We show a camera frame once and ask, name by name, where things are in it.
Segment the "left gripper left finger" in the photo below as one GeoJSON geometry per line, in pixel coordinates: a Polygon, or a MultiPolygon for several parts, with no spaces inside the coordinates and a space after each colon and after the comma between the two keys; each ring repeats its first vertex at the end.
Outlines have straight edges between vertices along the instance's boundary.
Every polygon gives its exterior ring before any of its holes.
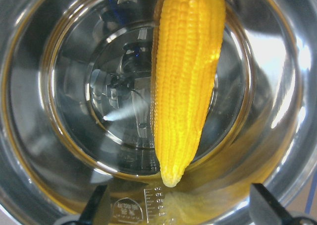
{"type": "Polygon", "coordinates": [[[110,193],[107,185],[98,185],[79,215],[57,219],[58,225],[108,225],[110,223],[110,193]]]}

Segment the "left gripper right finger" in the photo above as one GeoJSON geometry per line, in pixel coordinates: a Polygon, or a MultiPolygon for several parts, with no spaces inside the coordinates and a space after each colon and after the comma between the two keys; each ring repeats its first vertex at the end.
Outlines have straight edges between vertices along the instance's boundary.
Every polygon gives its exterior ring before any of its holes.
{"type": "Polygon", "coordinates": [[[303,213],[289,213],[261,183],[250,186],[249,216],[256,225],[315,225],[303,213]]]}

